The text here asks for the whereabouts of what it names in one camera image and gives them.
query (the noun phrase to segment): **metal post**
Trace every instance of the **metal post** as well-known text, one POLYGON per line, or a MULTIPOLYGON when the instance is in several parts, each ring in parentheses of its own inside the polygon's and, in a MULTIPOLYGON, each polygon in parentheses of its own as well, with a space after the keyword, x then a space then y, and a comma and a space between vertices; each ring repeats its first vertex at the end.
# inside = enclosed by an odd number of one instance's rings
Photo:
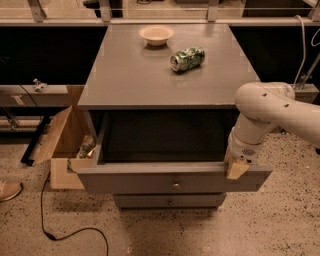
POLYGON ((209 0, 207 20, 215 21, 218 17, 219 0, 209 0))
POLYGON ((312 9, 312 11, 309 14, 309 18, 312 21, 320 21, 320 0, 318 0, 318 3, 316 4, 316 6, 312 9))
POLYGON ((36 22, 42 22, 47 17, 44 10, 41 8, 41 5, 39 3, 39 0, 28 0, 31 13, 33 16, 34 21, 36 22))
POLYGON ((109 23, 111 20, 111 10, 109 0, 99 0, 101 19, 109 23))

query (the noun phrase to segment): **power cord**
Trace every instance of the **power cord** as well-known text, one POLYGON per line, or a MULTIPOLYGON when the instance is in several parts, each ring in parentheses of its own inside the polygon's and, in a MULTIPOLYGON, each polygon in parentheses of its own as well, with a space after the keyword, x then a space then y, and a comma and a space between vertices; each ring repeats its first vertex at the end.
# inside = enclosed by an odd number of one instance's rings
POLYGON ((317 30, 317 32, 313 35, 313 37, 312 37, 312 40, 311 40, 311 45, 313 46, 313 47, 316 47, 316 46, 318 46, 318 45, 320 45, 320 42, 318 42, 318 43, 314 43, 314 39, 316 38, 316 36, 317 36, 317 34, 319 33, 319 31, 320 31, 320 28, 317 30))
POLYGON ((299 68, 299 71, 296 75, 296 78, 294 79, 294 82, 293 82, 293 85, 296 86, 297 84, 297 81, 298 81, 298 78, 299 78, 299 75, 301 73, 301 70, 303 68, 303 65, 304 65, 304 62, 306 60, 306 37, 305 37, 305 31, 304 31, 304 22, 301 18, 301 16, 299 15, 296 15, 294 16, 295 18, 297 18, 300 23, 301 23, 301 30, 302 30, 302 44, 303 44, 303 59, 302 59, 302 62, 301 62, 301 65, 300 65, 300 68, 299 68))
POLYGON ((43 184, 43 187, 42 187, 42 191, 41 191, 41 197, 40 197, 40 208, 41 208, 41 226, 42 226, 42 231, 43 233, 51 240, 51 241, 62 241, 62 240, 65 240, 79 232, 82 232, 82 231, 85 231, 85 230, 94 230, 94 231, 97 231, 101 234, 101 236, 103 237, 105 243, 106 243, 106 255, 108 256, 108 253, 109 253, 109 245, 108 245, 108 240, 106 238, 106 236, 104 235, 104 233, 97 229, 97 228, 82 228, 82 229, 79 229, 73 233, 71 233, 70 235, 67 235, 67 236, 64 236, 64 237, 61 237, 61 238, 56 238, 54 235, 48 233, 45 231, 44 229, 44 219, 43 219, 43 193, 44 193, 44 189, 46 187, 46 184, 47 182, 50 180, 50 172, 48 174, 48 177, 46 178, 46 181, 44 182, 43 184))
POLYGON ((35 102, 35 100, 33 99, 33 97, 31 96, 31 94, 26 90, 26 88, 24 88, 21 84, 19 84, 19 86, 27 93, 27 95, 29 96, 29 98, 32 100, 33 104, 34 104, 37 108, 39 108, 39 106, 37 105, 37 103, 35 102))

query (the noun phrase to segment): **bowl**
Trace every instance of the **bowl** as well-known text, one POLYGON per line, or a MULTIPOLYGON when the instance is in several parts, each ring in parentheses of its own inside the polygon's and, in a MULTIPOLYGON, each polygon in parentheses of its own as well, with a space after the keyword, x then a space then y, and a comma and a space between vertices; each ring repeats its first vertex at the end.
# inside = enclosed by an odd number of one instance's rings
POLYGON ((173 36, 173 29, 165 25, 145 26, 140 29, 139 34, 152 46, 160 46, 167 43, 173 36))

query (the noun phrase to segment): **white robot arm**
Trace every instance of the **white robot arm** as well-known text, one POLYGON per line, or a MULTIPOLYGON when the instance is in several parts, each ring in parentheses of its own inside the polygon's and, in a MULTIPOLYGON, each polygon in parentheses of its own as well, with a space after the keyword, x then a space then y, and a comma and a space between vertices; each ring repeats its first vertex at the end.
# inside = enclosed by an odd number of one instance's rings
POLYGON ((277 125, 320 148, 320 107, 295 101, 286 83, 248 83, 239 88, 235 103, 240 115, 229 136, 225 162, 227 178, 238 179, 257 164, 267 133, 277 125))

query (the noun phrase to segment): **soda can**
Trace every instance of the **soda can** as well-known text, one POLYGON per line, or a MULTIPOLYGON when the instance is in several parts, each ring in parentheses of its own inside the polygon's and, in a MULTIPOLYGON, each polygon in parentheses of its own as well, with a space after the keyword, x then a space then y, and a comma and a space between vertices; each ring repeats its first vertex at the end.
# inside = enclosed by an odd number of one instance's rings
POLYGON ((186 71, 199 66, 204 59, 204 50, 200 46, 193 46, 173 54, 170 63, 174 71, 186 71))

